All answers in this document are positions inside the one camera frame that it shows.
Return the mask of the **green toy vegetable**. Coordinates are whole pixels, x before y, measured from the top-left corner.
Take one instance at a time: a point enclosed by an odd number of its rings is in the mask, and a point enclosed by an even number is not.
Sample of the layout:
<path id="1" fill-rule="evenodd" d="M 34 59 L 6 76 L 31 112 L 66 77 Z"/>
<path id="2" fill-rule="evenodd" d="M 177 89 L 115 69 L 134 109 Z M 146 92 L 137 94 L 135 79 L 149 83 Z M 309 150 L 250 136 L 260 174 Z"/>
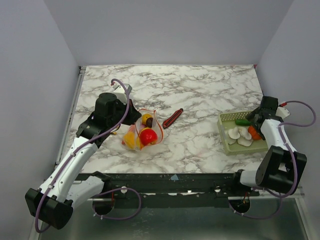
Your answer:
<path id="1" fill-rule="evenodd" d="M 235 124 L 237 126 L 250 126 L 251 125 L 251 122 L 248 121 L 247 119 L 236 119 L 235 121 Z"/>

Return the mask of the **dark brown toy mushroom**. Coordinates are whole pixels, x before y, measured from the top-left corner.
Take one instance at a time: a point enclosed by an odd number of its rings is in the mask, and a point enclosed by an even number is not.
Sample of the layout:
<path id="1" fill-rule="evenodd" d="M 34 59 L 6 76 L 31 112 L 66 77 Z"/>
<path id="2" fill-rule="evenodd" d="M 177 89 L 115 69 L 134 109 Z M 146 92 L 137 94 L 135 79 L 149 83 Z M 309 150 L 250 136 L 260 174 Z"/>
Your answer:
<path id="1" fill-rule="evenodd" d="M 147 118 L 146 121 L 145 121 L 145 125 L 148 128 L 152 128 L 152 126 L 153 126 L 153 118 L 152 117 Z"/>

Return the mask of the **clear zip top bag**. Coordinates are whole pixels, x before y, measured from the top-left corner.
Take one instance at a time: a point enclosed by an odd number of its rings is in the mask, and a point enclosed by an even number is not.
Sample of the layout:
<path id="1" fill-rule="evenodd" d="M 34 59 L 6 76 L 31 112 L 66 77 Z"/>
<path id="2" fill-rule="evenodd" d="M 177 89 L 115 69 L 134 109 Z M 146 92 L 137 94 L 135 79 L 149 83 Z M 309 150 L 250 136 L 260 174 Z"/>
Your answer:
<path id="1" fill-rule="evenodd" d="M 156 111 L 142 108 L 138 112 L 141 117 L 130 125 L 121 141 L 126 149 L 136 152 L 158 145 L 164 138 L 164 131 L 158 121 Z"/>

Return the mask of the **yellow toy bell pepper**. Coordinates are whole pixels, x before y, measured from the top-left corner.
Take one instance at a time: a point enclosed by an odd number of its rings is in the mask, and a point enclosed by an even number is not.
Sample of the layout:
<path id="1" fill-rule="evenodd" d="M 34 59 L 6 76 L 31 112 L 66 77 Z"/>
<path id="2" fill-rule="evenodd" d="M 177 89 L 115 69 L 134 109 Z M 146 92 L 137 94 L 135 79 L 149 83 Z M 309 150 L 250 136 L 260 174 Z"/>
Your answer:
<path id="1" fill-rule="evenodd" d="M 122 141 L 131 150 L 139 151 L 141 149 L 140 138 L 134 132 L 127 132 Z"/>

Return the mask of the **red toy apple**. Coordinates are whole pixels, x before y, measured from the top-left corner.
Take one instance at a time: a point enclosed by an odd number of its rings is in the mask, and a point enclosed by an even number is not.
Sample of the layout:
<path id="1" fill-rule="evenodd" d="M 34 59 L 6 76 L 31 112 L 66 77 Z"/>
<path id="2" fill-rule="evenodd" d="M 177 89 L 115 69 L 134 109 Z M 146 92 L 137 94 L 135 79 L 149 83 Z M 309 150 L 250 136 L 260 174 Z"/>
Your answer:
<path id="1" fill-rule="evenodd" d="M 151 128 L 144 128 L 140 134 L 139 134 L 139 138 L 140 138 L 140 143 L 143 146 L 147 146 L 147 145 L 154 145 L 157 143 L 158 141 L 158 135 L 157 133 L 151 129 Z"/>

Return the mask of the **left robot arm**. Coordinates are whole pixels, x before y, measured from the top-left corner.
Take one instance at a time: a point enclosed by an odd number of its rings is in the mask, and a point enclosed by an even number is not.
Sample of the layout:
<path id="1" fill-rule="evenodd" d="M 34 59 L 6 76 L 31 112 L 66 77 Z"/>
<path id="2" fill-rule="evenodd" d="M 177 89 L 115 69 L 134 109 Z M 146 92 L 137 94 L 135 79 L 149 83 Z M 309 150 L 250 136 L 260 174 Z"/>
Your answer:
<path id="1" fill-rule="evenodd" d="M 38 233 L 43 233 L 39 221 L 60 230 L 71 219 L 74 209 L 88 199 L 104 198 L 121 190 L 119 187 L 111 188 L 111 178 L 99 171 L 78 185 L 74 185 L 74 181 L 85 163 L 118 127 L 130 126 L 140 117 L 129 92 L 105 92 L 98 96 L 94 111 L 78 127 L 63 160 L 39 188 L 30 188 L 25 194 Z"/>

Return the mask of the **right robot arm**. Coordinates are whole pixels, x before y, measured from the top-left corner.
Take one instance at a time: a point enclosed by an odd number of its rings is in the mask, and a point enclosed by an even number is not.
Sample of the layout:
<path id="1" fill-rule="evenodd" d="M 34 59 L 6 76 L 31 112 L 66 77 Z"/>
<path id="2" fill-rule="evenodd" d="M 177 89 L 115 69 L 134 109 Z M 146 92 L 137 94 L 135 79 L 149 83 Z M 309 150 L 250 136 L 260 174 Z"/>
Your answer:
<path id="1" fill-rule="evenodd" d="M 268 151 L 256 170 L 238 170 L 233 174 L 230 191 L 241 196 L 250 189 L 262 189 L 278 198 L 292 195 L 299 184 L 307 157 L 291 144 L 283 118 L 276 115 L 278 99 L 264 96 L 259 107 L 246 119 L 267 143 Z"/>

